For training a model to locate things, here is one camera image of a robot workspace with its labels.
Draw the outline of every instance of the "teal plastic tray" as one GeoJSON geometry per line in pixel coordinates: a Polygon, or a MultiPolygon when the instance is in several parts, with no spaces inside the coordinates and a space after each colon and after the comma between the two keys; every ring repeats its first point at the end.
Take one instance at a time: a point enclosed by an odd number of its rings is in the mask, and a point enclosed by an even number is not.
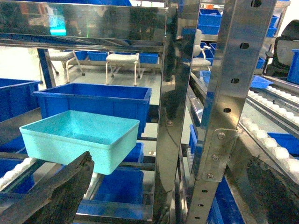
{"type": "Polygon", "coordinates": [[[66,111],[20,127],[29,157],[67,165],[89,151],[94,172],[109,175],[135,147],[139,121],[66,111]]]}

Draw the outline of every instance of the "metal bracket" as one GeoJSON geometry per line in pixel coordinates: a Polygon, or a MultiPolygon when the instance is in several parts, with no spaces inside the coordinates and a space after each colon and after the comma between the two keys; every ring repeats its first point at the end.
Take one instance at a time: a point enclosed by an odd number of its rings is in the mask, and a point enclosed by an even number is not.
{"type": "Polygon", "coordinates": [[[205,181],[222,181],[236,139],[237,130],[216,129],[214,131],[202,176],[205,181]]]}

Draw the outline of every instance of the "white chair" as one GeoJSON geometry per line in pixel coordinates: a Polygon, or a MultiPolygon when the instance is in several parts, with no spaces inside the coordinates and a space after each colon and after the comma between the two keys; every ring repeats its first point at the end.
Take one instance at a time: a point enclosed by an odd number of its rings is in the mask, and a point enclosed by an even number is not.
{"type": "MultiPolygon", "coordinates": [[[[61,61],[61,62],[66,62],[65,63],[65,69],[66,69],[66,77],[67,77],[67,83],[70,83],[70,74],[69,74],[69,63],[71,61],[74,61],[76,60],[80,70],[81,70],[81,73],[83,76],[85,76],[85,73],[83,72],[82,70],[82,67],[80,65],[80,62],[76,56],[76,52],[73,50],[73,51],[61,51],[61,52],[53,52],[53,53],[50,53],[50,60],[51,60],[51,66],[52,68],[54,69],[56,75],[59,75],[59,72],[55,69],[52,61],[61,61]]],[[[41,63],[40,64],[40,67],[39,67],[39,71],[40,71],[40,76],[41,76],[41,82],[42,82],[42,70],[41,70],[41,63]]]]}
{"type": "Polygon", "coordinates": [[[201,43],[201,30],[197,29],[195,40],[194,40],[193,56],[197,56],[200,53],[202,53],[204,57],[193,58],[191,68],[192,70],[201,70],[201,68],[207,67],[208,70],[210,70],[209,66],[211,66],[211,62],[206,59],[205,50],[211,49],[211,47],[204,46],[203,48],[201,48],[200,43],[201,43]]]}
{"type": "Polygon", "coordinates": [[[133,55],[122,55],[122,54],[109,54],[106,57],[106,84],[108,84],[108,64],[110,64],[110,69],[112,72],[111,77],[114,77],[111,63],[119,63],[119,64],[134,64],[134,86],[137,86],[136,84],[136,78],[140,78],[140,60],[139,60],[139,54],[133,54],[133,55]],[[138,76],[136,77],[136,70],[137,70],[137,64],[138,64],[138,76]]]}

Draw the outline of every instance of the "black office chair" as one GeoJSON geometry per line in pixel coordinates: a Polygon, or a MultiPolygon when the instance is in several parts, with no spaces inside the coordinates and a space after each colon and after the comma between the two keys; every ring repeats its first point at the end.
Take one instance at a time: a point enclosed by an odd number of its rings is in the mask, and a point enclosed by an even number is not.
{"type": "Polygon", "coordinates": [[[273,61],[264,66],[263,74],[274,77],[287,77],[291,67],[294,52],[292,49],[299,49],[299,20],[290,22],[280,37],[277,37],[274,44],[274,54],[266,52],[266,64],[270,58],[273,61]]]}

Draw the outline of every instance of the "bolt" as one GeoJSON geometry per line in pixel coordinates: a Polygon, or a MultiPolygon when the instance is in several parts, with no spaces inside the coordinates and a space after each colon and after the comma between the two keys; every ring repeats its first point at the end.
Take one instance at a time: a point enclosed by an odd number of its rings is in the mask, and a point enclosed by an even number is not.
{"type": "Polygon", "coordinates": [[[208,179],[213,179],[214,178],[214,175],[211,174],[211,173],[208,173],[206,176],[207,176],[208,179]]]}
{"type": "Polygon", "coordinates": [[[223,132],[220,132],[217,136],[218,136],[219,140],[225,139],[225,133],[223,133],[223,132]]]}
{"type": "Polygon", "coordinates": [[[213,155],[212,155],[212,159],[213,159],[214,161],[218,161],[218,160],[219,160],[219,156],[216,155],[216,154],[213,154],[213,155]]]}

